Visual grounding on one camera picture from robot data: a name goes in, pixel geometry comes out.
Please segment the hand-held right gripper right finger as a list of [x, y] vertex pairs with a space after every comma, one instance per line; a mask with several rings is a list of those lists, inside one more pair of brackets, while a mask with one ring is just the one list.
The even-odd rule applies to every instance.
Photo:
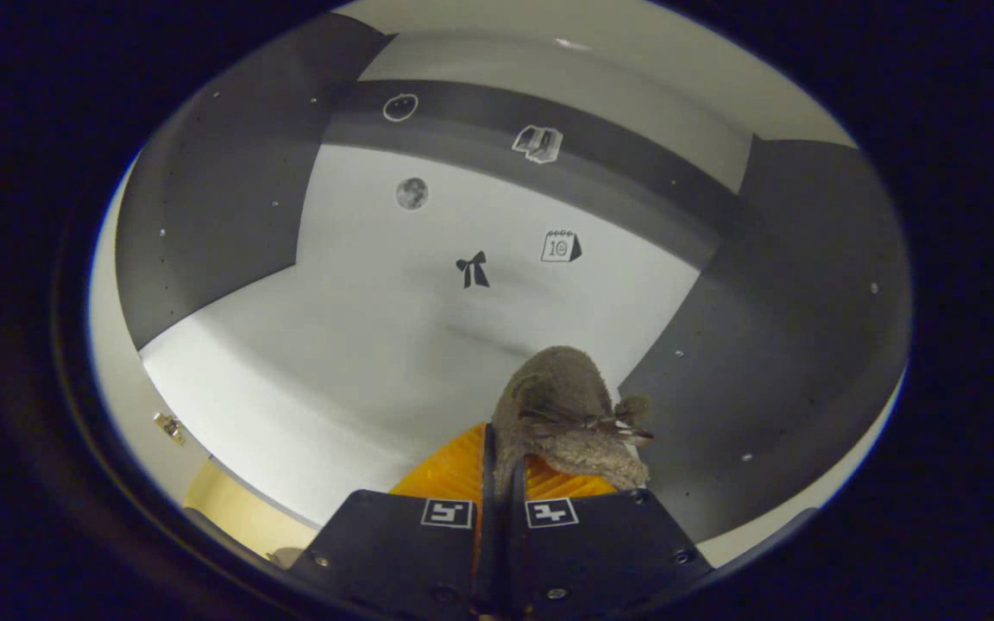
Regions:
[[587, 498], [527, 498], [513, 473], [502, 545], [503, 606], [660, 606], [714, 566], [647, 488]]

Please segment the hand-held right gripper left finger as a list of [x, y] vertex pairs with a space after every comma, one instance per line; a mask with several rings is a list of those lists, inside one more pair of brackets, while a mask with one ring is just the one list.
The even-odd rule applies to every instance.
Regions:
[[380, 618], [476, 618], [484, 533], [485, 422], [391, 490], [355, 490], [303, 554], [303, 578]]

